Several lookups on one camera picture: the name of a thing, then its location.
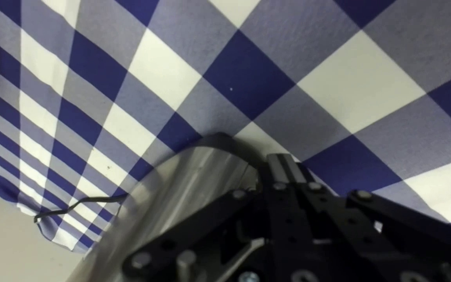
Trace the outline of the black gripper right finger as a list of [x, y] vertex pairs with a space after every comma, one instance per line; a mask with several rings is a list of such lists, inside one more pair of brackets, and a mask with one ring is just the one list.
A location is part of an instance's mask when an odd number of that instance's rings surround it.
[[266, 157], [271, 240], [315, 282], [451, 282], [451, 224], [365, 190], [334, 194], [293, 157]]

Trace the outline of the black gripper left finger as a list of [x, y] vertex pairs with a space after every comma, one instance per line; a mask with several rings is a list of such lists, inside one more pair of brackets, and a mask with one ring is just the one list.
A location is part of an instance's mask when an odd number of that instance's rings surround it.
[[233, 190], [124, 257], [127, 282], [268, 282], [265, 194]]

